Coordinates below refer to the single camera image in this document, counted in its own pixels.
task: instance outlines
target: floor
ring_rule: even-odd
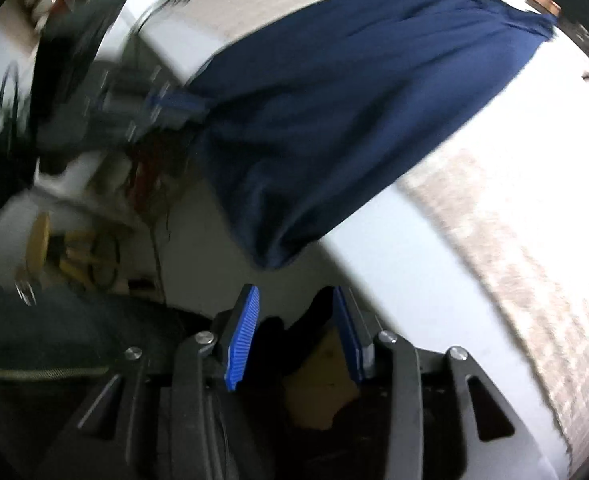
[[[158,222],[156,235],[164,288],[169,304],[209,316],[231,308],[244,283],[261,293],[262,316],[280,316],[289,323],[309,306],[326,285],[344,278],[321,248],[309,247],[282,270],[260,270],[247,260],[230,237],[209,187],[203,181],[174,204]],[[134,274],[154,272],[154,254],[147,233],[123,243],[123,261]]]

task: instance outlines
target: blue gripper pad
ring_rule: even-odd
[[[332,295],[332,319],[338,329],[350,378],[355,383],[360,384],[365,379],[362,348],[359,344],[359,338],[354,328],[345,296],[339,286],[335,287],[334,294]]]
[[[246,369],[252,338],[257,329],[259,293],[254,285],[241,289],[230,318],[220,338],[225,365],[224,380],[229,392],[233,392],[242,380]]]

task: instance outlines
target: blue fabric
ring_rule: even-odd
[[[552,34],[553,17],[500,0],[327,0],[229,46],[190,91],[212,99],[196,155],[234,236],[259,266],[286,264],[446,140]]]

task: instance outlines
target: black cloth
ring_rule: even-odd
[[[69,101],[86,78],[103,37],[125,2],[89,0],[72,12],[48,19],[34,59],[28,118],[31,140],[42,153],[60,151],[60,145],[67,140],[69,132],[48,129],[44,133],[40,129],[52,120],[58,107]],[[70,115],[69,121],[84,122],[81,114],[75,117],[71,110],[66,113]],[[82,151],[79,140],[74,153]]]
[[[0,285],[0,370],[109,367],[130,346],[142,348],[150,373],[172,371],[183,339],[210,319],[116,294],[34,289],[27,305]]]
[[[196,154],[234,236],[259,266],[285,265],[552,34],[553,17],[500,0],[326,0],[229,46],[190,91],[212,102]]]

